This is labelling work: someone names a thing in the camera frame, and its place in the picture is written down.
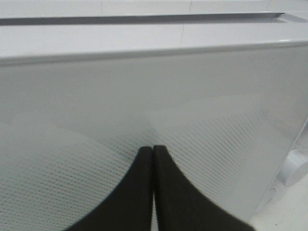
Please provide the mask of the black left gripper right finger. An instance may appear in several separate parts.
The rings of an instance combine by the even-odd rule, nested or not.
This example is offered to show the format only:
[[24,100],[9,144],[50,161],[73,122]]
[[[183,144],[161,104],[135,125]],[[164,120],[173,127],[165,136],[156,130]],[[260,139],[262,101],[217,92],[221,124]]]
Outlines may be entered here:
[[156,145],[154,195],[160,231],[252,231],[249,224],[210,201],[184,176],[167,148]]

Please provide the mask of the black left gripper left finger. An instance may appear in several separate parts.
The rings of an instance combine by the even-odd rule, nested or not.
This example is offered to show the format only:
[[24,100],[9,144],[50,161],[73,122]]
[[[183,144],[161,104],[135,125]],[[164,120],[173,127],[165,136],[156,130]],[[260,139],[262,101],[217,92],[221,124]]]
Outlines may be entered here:
[[153,211],[152,148],[141,147],[115,189],[70,231],[149,231]]

